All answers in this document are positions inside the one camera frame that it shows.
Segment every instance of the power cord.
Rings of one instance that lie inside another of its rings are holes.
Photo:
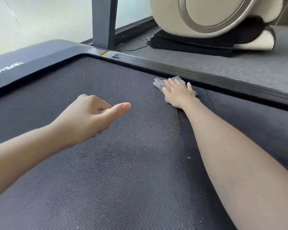
[[[116,51],[136,51],[136,50],[145,48],[145,47],[147,47],[147,46],[149,45],[150,38],[151,38],[151,37],[147,37],[147,38],[146,38],[146,43],[144,42],[144,40],[141,39],[141,41],[144,42],[145,46],[142,46],[142,47],[139,47],[139,48],[136,48],[136,49],[132,49],[132,50],[125,50],[125,49],[121,49],[121,48],[116,48],[115,50],[116,50]]]

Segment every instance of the hand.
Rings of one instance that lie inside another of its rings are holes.
[[[82,94],[50,125],[59,130],[68,144],[76,145],[107,130],[130,107],[130,103],[112,107],[94,95]]]
[[[165,80],[164,83],[171,89],[169,91],[166,87],[162,88],[167,101],[176,108],[183,109],[188,102],[197,100],[190,82],[187,83],[187,87],[181,84],[177,79]]]

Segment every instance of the white wall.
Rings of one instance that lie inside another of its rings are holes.
[[[150,0],[119,0],[116,28],[151,16]],[[0,0],[0,54],[36,43],[92,38],[92,0]]]
[[[115,28],[129,25],[152,15],[150,0],[119,0]]]

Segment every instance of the treadmill upright post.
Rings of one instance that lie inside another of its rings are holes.
[[[118,0],[92,0],[93,46],[114,50]]]

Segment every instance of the cable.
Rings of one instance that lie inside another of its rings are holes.
[[[144,42],[144,44],[145,44],[145,46],[142,46],[142,47],[139,47],[139,48],[136,48],[136,49],[132,49],[132,50],[125,50],[125,49],[120,49],[120,48],[116,48],[115,50],[116,50],[116,51],[136,51],[136,50],[139,50],[139,49],[141,49],[141,48],[147,47],[147,44],[146,44],[145,42]]]

